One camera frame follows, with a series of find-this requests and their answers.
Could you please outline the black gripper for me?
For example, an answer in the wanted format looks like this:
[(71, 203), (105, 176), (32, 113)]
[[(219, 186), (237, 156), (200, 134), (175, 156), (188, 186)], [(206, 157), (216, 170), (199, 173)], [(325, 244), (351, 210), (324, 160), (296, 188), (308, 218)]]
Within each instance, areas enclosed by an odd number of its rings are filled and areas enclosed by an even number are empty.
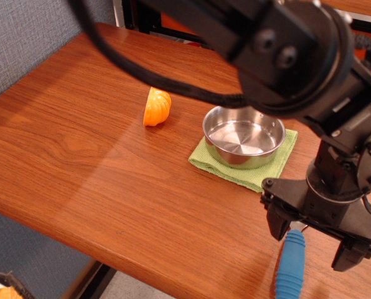
[(261, 203), (271, 235), (282, 240), (292, 221), (301, 221), (340, 241), (332, 268), (345, 272), (371, 258), (371, 214), (358, 194), (349, 201), (320, 193), (307, 179), (267, 178), (262, 182)]

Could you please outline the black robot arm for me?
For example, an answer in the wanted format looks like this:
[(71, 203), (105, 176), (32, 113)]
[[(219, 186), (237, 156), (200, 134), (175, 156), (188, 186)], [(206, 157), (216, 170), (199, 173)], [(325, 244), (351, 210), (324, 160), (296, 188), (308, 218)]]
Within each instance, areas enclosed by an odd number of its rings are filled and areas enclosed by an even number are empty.
[(300, 220), (340, 241), (332, 268), (371, 257), (371, 71), (354, 55), (347, 19), (319, 1), (148, 1), (208, 43), (238, 71), (246, 101), (293, 118), (319, 138), (299, 181), (267, 178), (271, 235)]

